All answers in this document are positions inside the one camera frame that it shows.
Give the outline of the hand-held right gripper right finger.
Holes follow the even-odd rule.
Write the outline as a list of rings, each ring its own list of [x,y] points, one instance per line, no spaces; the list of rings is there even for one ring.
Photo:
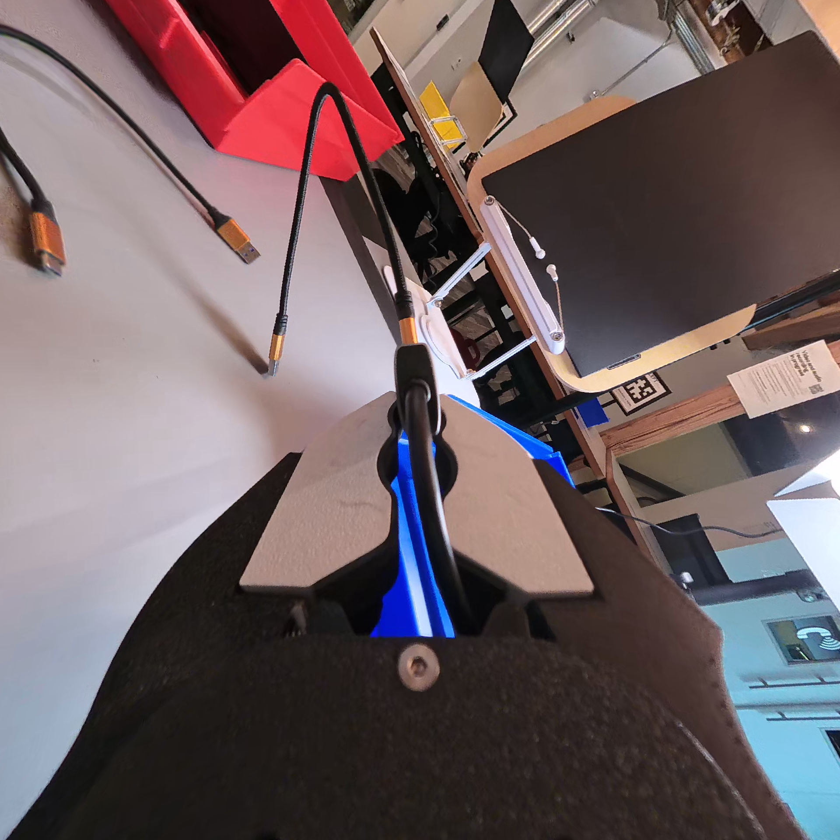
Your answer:
[[[525,447],[448,395],[443,441],[456,478],[444,499],[452,547],[536,596],[589,596],[594,585]]]

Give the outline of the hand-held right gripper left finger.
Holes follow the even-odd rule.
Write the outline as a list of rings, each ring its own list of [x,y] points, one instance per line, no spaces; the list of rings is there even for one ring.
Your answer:
[[[380,395],[305,448],[239,580],[244,591],[314,592],[355,573],[396,575],[396,503],[379,469],[395,399]]]

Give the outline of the blue plastic bin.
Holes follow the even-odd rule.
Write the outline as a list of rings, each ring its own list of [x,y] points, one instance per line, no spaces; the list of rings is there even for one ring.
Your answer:
[[[434,578],[419,521],[408,443],[400,432],[397,472],[392,482],[398,514],[399,571],[382,602],[372,637],[455,637]]]

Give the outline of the red plastic bin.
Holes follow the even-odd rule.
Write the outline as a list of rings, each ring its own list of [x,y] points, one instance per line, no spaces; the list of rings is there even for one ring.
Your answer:
[[[400,143],[402,133],[329,3],[270,2],[302,59],[250,95],[182,2],[108,5],[217,152],[299,171],[313,99],[326,81],[342,93],[370,161]]]

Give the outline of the black and white marker poster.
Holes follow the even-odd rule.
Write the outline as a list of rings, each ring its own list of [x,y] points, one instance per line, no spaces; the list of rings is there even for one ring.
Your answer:
[[[672,391],[659,373],[651,371],[619,385],[610,394],[624,415],[631,416],[671,396]]]

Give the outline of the wooden beam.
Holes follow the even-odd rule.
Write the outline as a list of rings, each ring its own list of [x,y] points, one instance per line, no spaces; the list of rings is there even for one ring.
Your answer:
[[[746,414],[730,384],[689,397],[601,433],[607,454],[618,458]]]

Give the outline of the white paper notice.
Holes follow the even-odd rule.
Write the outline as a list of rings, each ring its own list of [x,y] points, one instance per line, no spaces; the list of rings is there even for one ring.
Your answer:
[[[819,340],[728,375],[748,418],[777,413],[839,391],[833,345]]]

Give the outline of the wooden board with black panel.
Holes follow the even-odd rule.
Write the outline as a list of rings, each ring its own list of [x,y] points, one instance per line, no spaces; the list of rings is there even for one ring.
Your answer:
[[[761,307],[838,278],[839,67],[806,30],[639,103],[604,97],[486,154],[494,196],[557,299],[551,375],[604,392],[735,336]]]

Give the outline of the small yellow bin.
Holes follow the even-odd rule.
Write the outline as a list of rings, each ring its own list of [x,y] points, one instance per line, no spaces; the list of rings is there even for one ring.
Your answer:
[[[428,82],[418,100],[432,130],[447,150],[455,150],[466,143],[466,132],[461,122],[450,112],[432,80]]]

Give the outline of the black-legged side table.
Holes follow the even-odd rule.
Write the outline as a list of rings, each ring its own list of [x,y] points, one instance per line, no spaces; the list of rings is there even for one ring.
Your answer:
[[[453,233],[469,232],[476,242],[484,233],[467,196],[467,180],[457,161],[444,147],[430,118],[426,115],[402,66],[375,27],[369,34],[382,59],[382,70],[372,76],[398,129],[401,146],[407,152],[416,180],[430,202],[437,207],[447,229]]]

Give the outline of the small wooden board stand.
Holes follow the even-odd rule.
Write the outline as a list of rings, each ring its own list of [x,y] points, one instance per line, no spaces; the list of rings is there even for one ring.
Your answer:
[[[496,129],[533,44],[534,37],[513,2],[494,2],[478,60],[448,105],[470,153],[479,153]]]

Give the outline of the black bin divider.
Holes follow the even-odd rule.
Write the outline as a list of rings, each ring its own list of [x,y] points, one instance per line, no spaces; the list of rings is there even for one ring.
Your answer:
[[[302,60],[294,39],[270,1],[183,1],[195,27],[225,59],[246,94]]]

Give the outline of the metal wall pipes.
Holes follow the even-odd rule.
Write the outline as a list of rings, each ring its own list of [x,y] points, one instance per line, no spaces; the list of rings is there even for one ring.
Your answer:
[[[564,25],[580,12],[585,13],[597,1],[549,1],[544,3],[528,22],[528,31],[534,37],[534,44],[547,37],[552,27]]]

